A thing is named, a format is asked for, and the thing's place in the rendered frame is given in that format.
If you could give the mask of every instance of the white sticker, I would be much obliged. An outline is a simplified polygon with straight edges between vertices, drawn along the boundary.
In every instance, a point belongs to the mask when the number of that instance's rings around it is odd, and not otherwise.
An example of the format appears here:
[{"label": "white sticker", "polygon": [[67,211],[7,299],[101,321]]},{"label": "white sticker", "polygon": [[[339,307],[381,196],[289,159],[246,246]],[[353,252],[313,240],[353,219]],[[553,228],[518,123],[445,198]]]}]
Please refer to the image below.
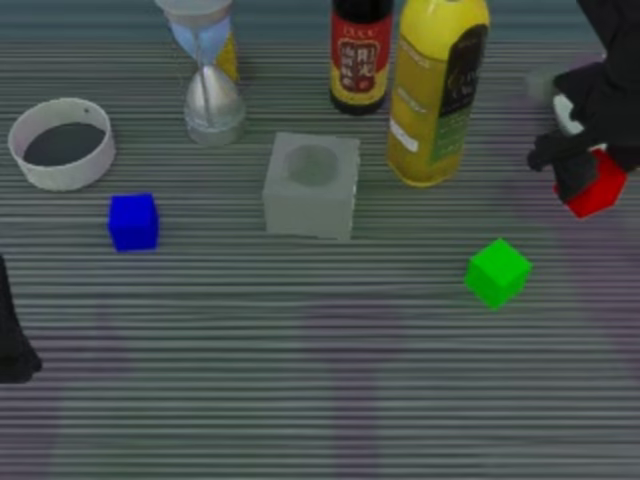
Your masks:
[{"label": "white sticker", "polygon": [[389,126],[393,135],[400,140],[400,143],[402,143],[407,150],[412,153],[416,153],[418,151],[418,141],[407,135],[407,132],[405,132],[393,118],[389,120]]}]

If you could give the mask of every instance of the hourglass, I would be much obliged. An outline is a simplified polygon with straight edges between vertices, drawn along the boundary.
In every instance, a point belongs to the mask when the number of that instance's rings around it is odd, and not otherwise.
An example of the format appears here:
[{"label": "hourglass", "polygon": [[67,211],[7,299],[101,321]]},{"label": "hourglass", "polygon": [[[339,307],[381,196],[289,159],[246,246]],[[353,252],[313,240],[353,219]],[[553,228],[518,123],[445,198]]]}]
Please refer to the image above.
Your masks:
[{"label": "hourglass", "polygon": [[198,144],[222,146],[242,135],[245,105],[229,75],[215,64],[231,35],[232,0],[156,0],[178,45],[197,63],[184,117]]}]

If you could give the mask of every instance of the dark bottle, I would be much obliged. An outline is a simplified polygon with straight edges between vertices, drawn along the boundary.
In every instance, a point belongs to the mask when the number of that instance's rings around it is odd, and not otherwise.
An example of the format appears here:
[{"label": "dark bottle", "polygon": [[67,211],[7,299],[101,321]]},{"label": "dark bottle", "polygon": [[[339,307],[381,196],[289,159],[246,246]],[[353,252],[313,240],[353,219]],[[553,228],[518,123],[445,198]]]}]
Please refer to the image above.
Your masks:
[{"label": "dark bottle", "polygon": [[349,115],[384,103],[389,74],[393,0],[333,0],[331,102]]}]

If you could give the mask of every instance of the black figure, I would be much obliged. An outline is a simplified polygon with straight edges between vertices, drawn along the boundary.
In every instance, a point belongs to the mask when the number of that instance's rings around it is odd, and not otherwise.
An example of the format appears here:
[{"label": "black figure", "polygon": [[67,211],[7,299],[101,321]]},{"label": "black figure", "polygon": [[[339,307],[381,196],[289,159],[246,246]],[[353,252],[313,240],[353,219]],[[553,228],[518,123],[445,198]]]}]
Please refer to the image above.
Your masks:
[{"label": "black figure", "polygon": [[20,327],[0,255],[0,384],[27,383],[40,370],[42,361]]},{"label": "black figure", "polygon": [[569,201],[597,177],[589,150],[606,143],[625,172],[640,164],[640,0],[578,0],[606,49],[602,62],[555,77],[554,86],[573,104],[571,119],[584,130],[559,130],[536,138],[527,160],[532,170],[552,165],[558,195]]}]

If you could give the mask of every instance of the blue cube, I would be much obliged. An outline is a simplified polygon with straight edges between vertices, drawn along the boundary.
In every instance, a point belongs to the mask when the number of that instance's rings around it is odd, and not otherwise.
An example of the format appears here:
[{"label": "blue cube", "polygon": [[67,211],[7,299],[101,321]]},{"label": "blue cube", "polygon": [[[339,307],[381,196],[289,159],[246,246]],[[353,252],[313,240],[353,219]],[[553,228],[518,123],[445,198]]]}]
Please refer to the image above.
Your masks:
[{"label": "blue cube", "polygon": [[155,249],[158,246],[158,211],[153,195],[113,195],[109,233],[118,252]]}]

